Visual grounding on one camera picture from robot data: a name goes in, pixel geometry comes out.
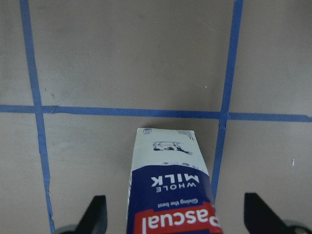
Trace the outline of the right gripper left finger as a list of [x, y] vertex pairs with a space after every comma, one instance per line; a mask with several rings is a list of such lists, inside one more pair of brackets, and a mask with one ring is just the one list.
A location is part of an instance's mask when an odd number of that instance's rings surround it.
[[105, 195], [93, 197], [77, 225], [66, 225], [56, 234], [105, 234], [107, 232], [107, 202]]

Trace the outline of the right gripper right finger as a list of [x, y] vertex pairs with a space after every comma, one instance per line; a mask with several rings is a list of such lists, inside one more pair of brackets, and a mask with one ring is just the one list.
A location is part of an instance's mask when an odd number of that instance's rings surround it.
[[287, 224], [257, 193], [244, 194], [244, 225], [251, 234], [310, 234], [301, 224]]

